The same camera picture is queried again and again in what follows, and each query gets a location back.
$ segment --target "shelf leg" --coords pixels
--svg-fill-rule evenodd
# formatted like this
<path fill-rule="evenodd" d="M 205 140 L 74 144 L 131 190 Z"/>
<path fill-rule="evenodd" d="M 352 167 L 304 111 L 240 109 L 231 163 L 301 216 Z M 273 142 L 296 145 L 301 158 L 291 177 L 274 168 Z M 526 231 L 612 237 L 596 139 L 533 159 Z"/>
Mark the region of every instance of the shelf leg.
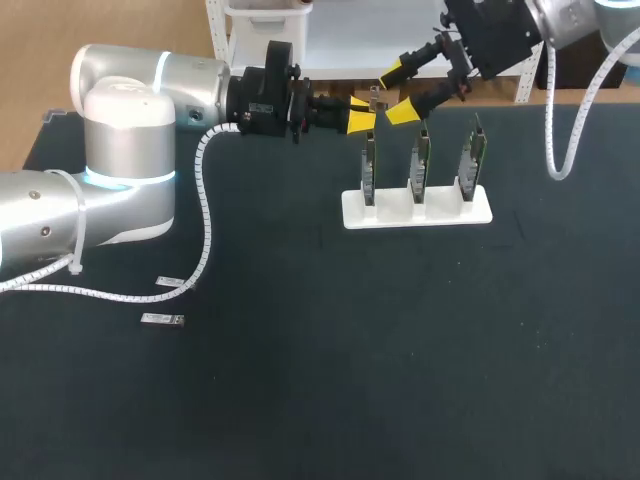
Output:
<path fill-rule="evenodd" d="M 227 23 L 224 13 L 224 0 L 205 0 L 209 30 L 213 41 L 213 51 L 218 60 L 229 63 L 229 43 L 227 42 Z"/>
<path fill-rule="evenodd" d="M 542 43 L 533 47 L 533 55 L 522 62 L 522 74 L 518 83 L 518 91 L 516 92 L 516 103 L 529 103 L 531 90 L 536 79 L 540 56 L 542 55 Z"/>

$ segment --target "black table surface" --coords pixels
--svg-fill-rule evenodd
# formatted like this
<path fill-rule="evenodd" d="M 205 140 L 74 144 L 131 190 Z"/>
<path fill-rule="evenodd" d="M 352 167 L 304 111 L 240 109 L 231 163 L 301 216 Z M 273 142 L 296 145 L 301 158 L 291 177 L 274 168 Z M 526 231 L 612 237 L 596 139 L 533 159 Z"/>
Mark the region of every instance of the black table surface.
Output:
<path fill-rule="evenodd" d="M 559 157 L 575 111 L 558 108 Z M 453 180 L 473 113 L 431 119 L 431 184 Z M 491 225 L 347 231 L 361 136 L 227 135 L 206 154 L 215 254 L 195 291 L 0 296 L 0 478 L 640 478 L 640 108 L 595 107 L 563 183 L 542 108 L 479 113 Z M 378 187 L 403 186 L 417 127 L 379 123 Z M 178 136 L 167 235 L 51 280 L 151 294 L 186 278 L 198 140 Z M 27 167 L 82 166 L 80 119 L 54 117 Z"/>

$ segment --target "white holder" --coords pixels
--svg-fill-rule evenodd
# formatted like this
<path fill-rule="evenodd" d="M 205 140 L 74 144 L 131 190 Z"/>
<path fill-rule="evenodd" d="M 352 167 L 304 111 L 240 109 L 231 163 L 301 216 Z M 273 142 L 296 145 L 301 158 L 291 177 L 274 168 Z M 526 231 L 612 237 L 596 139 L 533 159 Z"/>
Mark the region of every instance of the white holder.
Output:
<path fill-rule="evenodd" d="M 342 193 L 344 226 L 366 228 L 434 227 L 491 223 L 493 213 L 484 188 L 476 187 L 473 202 L 465 202 L 458 177 L 450 187 L 427 187 L 424 203 L 413 201 L 411 182 L 406 188 L 376 189 L 376 205 L 368 207 L 362 190 Z"/>

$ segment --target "wooden floor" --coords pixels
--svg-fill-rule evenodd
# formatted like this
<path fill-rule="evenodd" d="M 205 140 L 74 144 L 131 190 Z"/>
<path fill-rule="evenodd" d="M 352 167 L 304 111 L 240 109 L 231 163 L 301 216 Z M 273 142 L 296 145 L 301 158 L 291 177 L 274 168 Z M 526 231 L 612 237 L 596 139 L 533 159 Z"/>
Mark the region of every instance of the wooden floor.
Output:
<path fill-rule="evenodd" d="M 213 56 L 203 0 L 3 0 L 0 2 L 0 171 L 22 167 L 50 108 L 72 108 L 69 68 L 75 52 L 88 43 L 130 45 Z M 372 82 L 330 84 L 366 96 Z M 415 81 L 408 89 L 428 89 Z M 465 105 L 513 105 L 517 79 L 475 82 Z M 388 94 L 394 103 L 408 93 Z M 558 103 L 577 104 L 581 91 L 562 91 Z M 531 102 L 542 104 L 545 92 Z M 640 103 L 640 87 L 602 91 L 601 102 Z M 447 105 L 460 105 L 454 99 Z"/>

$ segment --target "robotic arm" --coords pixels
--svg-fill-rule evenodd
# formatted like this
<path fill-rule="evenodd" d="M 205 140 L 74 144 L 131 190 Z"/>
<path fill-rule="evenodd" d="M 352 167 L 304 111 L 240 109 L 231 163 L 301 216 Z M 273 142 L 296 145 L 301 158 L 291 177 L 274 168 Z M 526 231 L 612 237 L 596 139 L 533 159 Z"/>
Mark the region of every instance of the robotic arm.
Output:
<path fill-rule="evenodd" d="M 84 118 L 86 170 L 0 174 L 0 268 L 82 248 L 139 241 L 173 223 L 176 128 L 229 123 L 242 133 L 297 143 L 311 125 L 342 133 L 373 128 L 368 106 L 314 98 L 298 81 L 292 45 L 271 42 L 264 68 L 230 75 L 222 61 L 87 45 L 71 67 L 70 93 Z"/>
<path fill-rule="evenodd" d="M 391 88 L 418 73 L 418 69 L 439 54 L 452 69 L 435 91 L 411 95 L 387 113 L 393 124 L 424 119 L 442 103 L 457 95 L 464 100 L 471 92 L 469 74 L 477 69 L 484 80 L 526 60 L 532 47 L 545 41 L 562 49 L 600 29 L 611 50 L 640 26 L 636 1 L 624 0 L 445 0 L 441 15 L 445 29 L 455 28 L 459 40 L 449 31 L 436 36 L 435 43 L 400 56 L 394 67 L 380 78 Z M 640 65 L 640 46 L 632 46 L 622 57 Z"/>

